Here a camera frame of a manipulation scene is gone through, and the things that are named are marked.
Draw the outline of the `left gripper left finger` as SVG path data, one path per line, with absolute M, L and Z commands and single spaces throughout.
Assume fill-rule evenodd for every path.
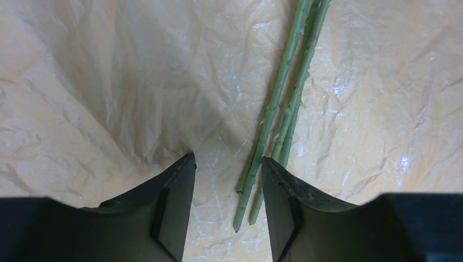
M 195 171 L 186 154 L 97 207 L 2 198 L 1 261 L 181 261 Z

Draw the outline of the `remaining flower bunch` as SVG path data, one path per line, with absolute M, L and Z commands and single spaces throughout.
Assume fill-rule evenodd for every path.
M 268 139 L 271 134 L 281 96 L 287 84 L 288 74 L 293 65 L 295 54 L 299 51 L 300 62 L 296 68 L 296 80 L 295 83 L 290 86 L 290 97 L 288 103 L 282 109 L 282 121 L 274 137 L 274 144 L 271 149 L 271 158 L 278 161 L 283 166 L 287 165 L 298 118 L 298 111 L 301 105 L 302 92 L 305 82 L 310 76 L 310 65 L 329 7 L 330 1 L 297 2 L 278 74 L 271 92 L 270 100 L 265 107 L 265 114 L 261 122 L 262 127 L 257 137 L 257 142 L 250 152 L 235 187 L 235 193 L 240 195 L 233 221 L 233 230 L 236 233 L 241 229 L 242 221 L 250 201 L 252 188 L 257 184 L 257 172 L 260 169 L 262 157 L 268 146 Z

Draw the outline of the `orange flower bouquet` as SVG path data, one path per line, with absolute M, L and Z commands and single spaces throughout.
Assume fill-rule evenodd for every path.
M 1 1 L 1 196 L 97 206 L 192 151 L 184 261 L 271 261 L 233 230 L 296 1 Z M 343 200 L 462 191 L 462 1 L 332 1 L 288 170 Z

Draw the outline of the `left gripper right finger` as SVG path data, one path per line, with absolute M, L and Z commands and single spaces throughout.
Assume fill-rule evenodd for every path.
M 274 261 L 462 261 L 462 195 L 333 197 L 269 157 L 263 193 Z

